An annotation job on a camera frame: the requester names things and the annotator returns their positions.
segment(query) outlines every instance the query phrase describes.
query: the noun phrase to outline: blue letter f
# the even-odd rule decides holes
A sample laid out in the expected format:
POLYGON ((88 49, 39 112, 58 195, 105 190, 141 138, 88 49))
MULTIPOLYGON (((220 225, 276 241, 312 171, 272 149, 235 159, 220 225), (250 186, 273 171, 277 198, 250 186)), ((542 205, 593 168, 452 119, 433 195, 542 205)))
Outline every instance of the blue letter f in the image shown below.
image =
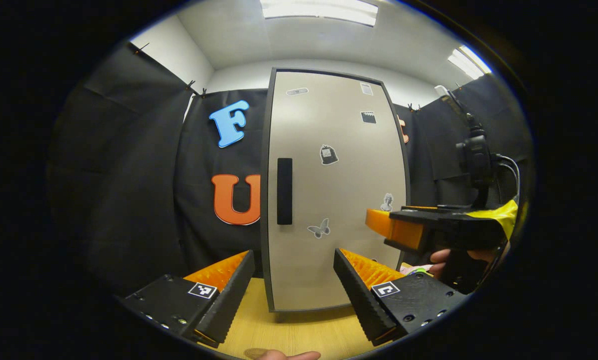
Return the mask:
POLYGON ((247 110, 249 107, 250 105, 247 102, 241 100, 210 114, 210 119, 216 123, 221 137, 219 148, 225 148, 243 139, 243 131, 237 131, 234 125, 239 125, 242 128, 246 125, 246 117, 239 110, 247 110), (234 112, 234 117, 230 117, 230 112, 234 112))

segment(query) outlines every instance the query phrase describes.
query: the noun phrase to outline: fluorescent light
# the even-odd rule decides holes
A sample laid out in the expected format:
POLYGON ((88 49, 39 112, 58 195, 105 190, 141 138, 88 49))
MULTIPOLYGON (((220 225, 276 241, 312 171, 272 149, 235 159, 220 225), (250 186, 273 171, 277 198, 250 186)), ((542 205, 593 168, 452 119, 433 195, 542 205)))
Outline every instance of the fluorescent light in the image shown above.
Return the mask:
POLYGON ((477 66, 485 74, 491 73, 490 68, 488 68, 488 66, 483 61, 481 61, 481 59, 477 56, 477 54, 475 54, 474 52, 472 52, 472 50, 470 50, 469 48, 467 48, 465 46, 459 47, 459 50, 461 50, 464 54, 466 54, 466 56, 469 57, 470 60, 472 60, 473 63, 477 64, 477 66))
POLYGON ((459 61, 463 62, 466 67, 468 67, 472 73, 483 75, 483 71, 477 68, 477 65, 473 63, 466 55, 464 55, 461 51, 455 50, 452 51, 452 55, 455 55, 459 59, 459 61))
POLYGON ((459 59, 456 55, 452 54, 448 57, 448 61, 455 64, 457 68, 461 69, 466 75, 470 76, 473 80, 477 80, 480 76, 483 75, 481 71, 476 72, 472 68, 469 68, 464 61, 459 59))
POLYGON ((263 16, 281 18, 311 16, 353 21, 373 27, 376 23, 376 7, 359 0, 260 0, 263 16))

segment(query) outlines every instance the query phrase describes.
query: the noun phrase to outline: black fabric backdrop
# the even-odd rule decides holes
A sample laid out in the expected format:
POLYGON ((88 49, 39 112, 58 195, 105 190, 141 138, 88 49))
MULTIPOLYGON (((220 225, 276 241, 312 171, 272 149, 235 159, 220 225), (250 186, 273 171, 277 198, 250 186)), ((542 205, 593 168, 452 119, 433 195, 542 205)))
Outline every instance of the black fabric backdrop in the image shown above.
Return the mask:
POLYGON ((234 186, 233 208, 250 207, 250 186, 246 176, 260 174, 262 129, 267 89, 221 91, 195 96, 186 117, 177 157, 175 199, 184 252, 191 271, 245 250, 255 252, 255 276, 261 278, 260 221, 230 225, 214 214, 212 177, 231 174, 239 178, 234 186), (244 100, 246 125, 240 141, 219 148, 219 132, 210 114, 244 100))
MULTIPOLYGON (((255 252, 263 276, 260 221, 230 225, 214 214, 212 177, 239 178, 233 207, 250 206, 246 176, 260 174, 267 89, 194 96, 155 60, 126 45, 68 96, 54 129, 48 166, 50 201, 60 230, 86 268, 126 295, 164 273, 185 276, 245 250, 255 252), (219 148, 212 112, 245 100, 244 138, 219 148)), ((530 137, 521 114, 487 76, 454 93, 482 122, 492 151, 529 159, 530 137)), ((440 99, 411 112, 406 122, 411 203, 468 204, 476 196, 457 164, 454 144, 468 129, 440 99)), ((501 173, 491 203, 514 195, 501 173)))
MULTIPOLYGON (((483 125, 491 152, 517 162, 521 172, 521 194, 531 188, 527 167, 532 161, 532 137, 514 98, 490 74, 455 89, 452 93, 483 125)), ((416 206, 467 205, 477 196, 468 187, 468 178, 459 168, 455 144, 464 141, 469 130, 464 121, 440 98, 411 112, 395 105, 406 122, 405 132, 410 170, 411 203, 416 206)), ((508 201, 516 194, 514 177, 505 168, 497 171, 488 203, 508 201)))
POLYGON ((114 51, 70 93, 47 166, 52 213, 77 262, 123 296, 187 274, 172 184, 192 93, 135 50, 114 51))

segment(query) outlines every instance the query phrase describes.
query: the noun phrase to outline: human hand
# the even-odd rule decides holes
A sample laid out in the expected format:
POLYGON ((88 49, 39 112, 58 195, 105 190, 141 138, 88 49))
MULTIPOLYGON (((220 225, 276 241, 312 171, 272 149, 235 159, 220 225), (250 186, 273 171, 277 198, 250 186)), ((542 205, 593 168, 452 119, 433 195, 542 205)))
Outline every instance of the human hand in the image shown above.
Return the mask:
POLYGON ((257 360, 317 360, 321 357, 321 354, 317 351, 308 351, 293 356, 285 356, 284 353, 278 350, 268 350, 263 355, 257 358, 257 360))
MULTIPOLYGON (((509 250, 510 250, 510 243, 507 242, 507 244, 505 244, 505 249, 503 251, 503 254, 501 255, 501 258, 505 257, 505 255, 507 254, 507 252, 509 250)), ((497 250, 496 249, 493 249, 493 250, 468 250, 468 255, 475 260, 485 260, 486 262, 488 262, 488 264, 490 264, 495 259, 495 256, 497 255, 497 250)), ((449 248, 439 250, 439 251, 433 253, 432 255, 430 255, 430 262, 434 263, 434 265, 432 267, 430 267, 430 269, 428 269, 427 271, 430 274, 433 274, 435 279, 438 279, 441 277, 441 273, 443 272, 443 267, 445 267, 445 262, 448 260, 449 256, 450 256, 449 248)))

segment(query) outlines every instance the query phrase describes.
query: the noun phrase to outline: black rectangular sticker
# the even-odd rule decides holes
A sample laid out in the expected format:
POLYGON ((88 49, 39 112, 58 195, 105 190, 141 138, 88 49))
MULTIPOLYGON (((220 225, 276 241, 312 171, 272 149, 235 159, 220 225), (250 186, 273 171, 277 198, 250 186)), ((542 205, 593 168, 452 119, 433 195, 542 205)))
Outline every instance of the black rectangular sticker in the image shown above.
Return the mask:
POLYGON ((276 224, 292 225, 292 158, 276 159, 276 224))
POLYGON ((363 111, 361 112, 361 119, 364 123, 376 124, 377 120, 374 117, 374 111, 363 111))

